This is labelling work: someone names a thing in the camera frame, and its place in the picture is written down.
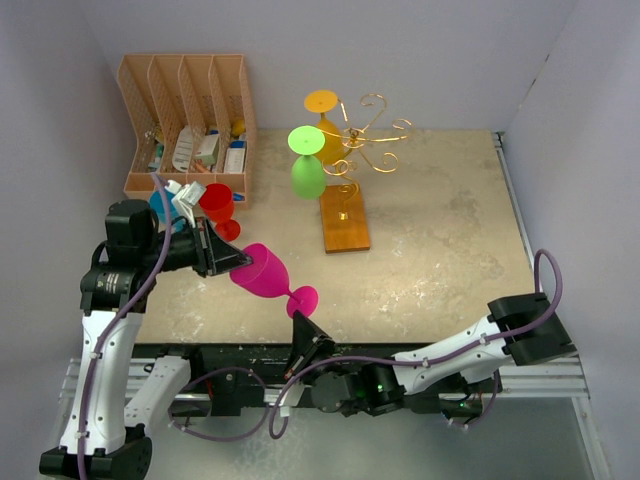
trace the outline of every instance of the white box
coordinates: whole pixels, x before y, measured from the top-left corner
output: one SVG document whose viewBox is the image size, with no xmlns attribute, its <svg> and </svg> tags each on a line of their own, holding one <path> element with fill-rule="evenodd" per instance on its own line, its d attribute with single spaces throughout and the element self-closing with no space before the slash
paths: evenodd
<svg viewBox="0 0 640 480">
<path fill-rule="evenodd" d="M 244 155 L 247 151 L 245 142 L 231 142 L 224 162 L 224 173 L 242 173 L 244 171 Z"/>
<path fill-rule="evenodd" d="M 199 160 L 205 167 L 215 165 L 218 160 L 218 134 L 207 135 L 200 142 L 200 147 L 196 152 L 196 160 Z"/>
</svg>

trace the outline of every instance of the table surface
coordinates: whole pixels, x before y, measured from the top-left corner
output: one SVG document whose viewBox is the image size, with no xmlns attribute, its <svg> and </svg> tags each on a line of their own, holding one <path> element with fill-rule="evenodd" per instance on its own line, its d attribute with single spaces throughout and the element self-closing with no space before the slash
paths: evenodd
<svg viewBox="0 0 640 480">
<path fill-rule="evenodd" d="M 417 130 L 387 146 L 398 170 L 359 155 L 371 250 L 327 255 L 319 202 L 290 186 L 288 130 L 260 131 L 253 204 L 234 218 L 238 247 L 266 244 L 291 287 L 314 286 L 312 319 L 338 342 L 434 342 L 475 323 L 496 298 L 530 292 L 532 274 L 488 131 Z M 381 158 L 381 146 L 368 148 Z M 257 298 L 228 275 L 163 273 L 137 341 L 289 342 L 286 299 Z"/>
</svg>

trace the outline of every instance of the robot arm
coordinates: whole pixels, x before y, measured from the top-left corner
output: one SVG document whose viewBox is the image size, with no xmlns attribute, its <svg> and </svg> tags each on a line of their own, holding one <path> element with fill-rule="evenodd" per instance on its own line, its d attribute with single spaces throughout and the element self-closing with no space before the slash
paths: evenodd
<svg viewBox="0 0 640 480">
<path fill-rule="evenodd" d="M 173 203 L 188 226 L 171 235 L 161 271 L 191 267 L 206 277 L 252 262 L 220 239 L 206 219 L 193 216 L 201 186 L 170 183 L 167 189 L 175 194 Z M 107 241 L 94 253 L 91 269 L 81 282 L 84 348 L 78 393 L 59 447 L 41 457 L 42 474 L 79 478 L 77 458 L 81 456 L 90 477 L 144 479 L 151 461 L 150 437 L 166 418 L 176 394 L 205 373 L 197 346 L 167 347 L 125 407 L 129 362 L 148 292 L 116 328 L 110 325 L 114 311 L 134 298 L 158 262 L 161 242 L 154 217 L 141 200 L 127 200 L 109 209 Z M 100 261 L 104 250 L 108 260 Z M 329 335 L 295 312 L 291 354 L 284 371 L 288 382 L 282 390 L 269 388 L 265 402 L 278 406 L 272 409 L 275 415 L 277 410 L 288 410 L 284 406 L 296 406 L 303 390 L 309 389 L 313 406 L 327 413 L 380 415 L 405 406 L 417 411 L 412 400 L 444 379 L 456 377 L 459 384 L 472 385 L 510 360 L 528 365 L 575 352 L 555 313 L 539 321 L 543 312 L 553 310 L 542 293 L 499 299 L 489 304 L 489 310 L 475 325 L 443 341 L 398 352 L 392 358 L 366 361 L 359 357 L 357 362 L 335 357 L 336 345 Z M 96 354 L 99 341 L 104 346 Z M 85 390 L 92 361 L 96 366 L 83 429 L 79 421 L 84 393 L 80 392 Z M 84 437 L 84 452 L 78 450 L 79 435 Z"/>
<path fill-rule="evenodd" d="M 209 222 L 193 216 L 204 189 L 175 182 L 174 205 L 188 222 L 171 235 L 161 271 L 191 267 L 202 277 L 249 265 L 251 258 L 224 242 Z M 160 356 L 144 386 L 126 406 L 125 393 L 133 345 L 142 324 L 150 288 L 112 328 L 122 309 L 141 289 L 161 254 L 157 216 L 142 200 L 112 205 L 105 220 L 107 240 L 92 258 L 81 281 L 84 342 L 77 395 L 59 448 L 41 457 L 40 472 L 57 478 L 79 478 L 75 458 L 84 436 L 85 465 L 91 477 L 143 479 L 151 457 L 150 436 L 164 418 L 175 395 L 202 370 L 202 358 L 188 346 Z M 106 251 L 108 259 L 101 261 Z M 96 345 L 102 342 L 100 353 Z M 94 363 L 86 424 L 80 428 L 85 382 Z"/>
</svg>

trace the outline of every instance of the wooden base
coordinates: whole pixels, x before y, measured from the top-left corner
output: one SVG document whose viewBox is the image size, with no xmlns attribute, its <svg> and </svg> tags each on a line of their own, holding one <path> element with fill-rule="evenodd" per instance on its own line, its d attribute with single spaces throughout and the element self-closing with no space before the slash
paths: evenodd
<svg viewBox="0 0 640 480">
<path fill-rule="evenodd" d="M 327 253 L 369 250 L 369 229 L 364 213 L 362 192 L 347 202 L 347 218 L 340 219 L 342 202 L 350 194 L 342 193 L 338 185 L 328 186 L 320 197 L 324 250 Z"/>
</svg>

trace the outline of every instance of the wine glass bowl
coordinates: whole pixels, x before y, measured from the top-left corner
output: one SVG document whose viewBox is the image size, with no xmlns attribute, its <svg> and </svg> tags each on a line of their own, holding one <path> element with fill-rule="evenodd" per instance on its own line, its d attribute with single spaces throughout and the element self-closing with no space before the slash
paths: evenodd
<svg viewBox="0 0 640 480">
<path fill-rule="evenodd" d="M 276 298 L 287 295 L 287 315 L 293 318 L 296 310 L 310 316 L 318 306 L 318 292 L 310 286 L 294 292 L 289 288 L 289 272 L 282 260 L 261 243 L 254 243 L 243 250 L 253 263 L 233 270 L 231 281 L 258 297 Z"/>
<path fill-rule="evenodd" d="M 314 154 L 325 144 L 324 134 L 316 127 L 305 125 L 289 134 L 289 148 L 300 157 L 291 168 L 291 186 L 302 198 L 318 198 L 327 187 L 322 162 Z"/>
<path fill-rule="evenodd" d="M 240 235 L 240 224 L 231 220 L 233 215 L 233 192 L 222 183 L 207 185 L 204 195 L 199 201 L 200 208 L 209 220 L 216 224 L 215 229 L 220 237 L 231 242 Z"/>
</svg>

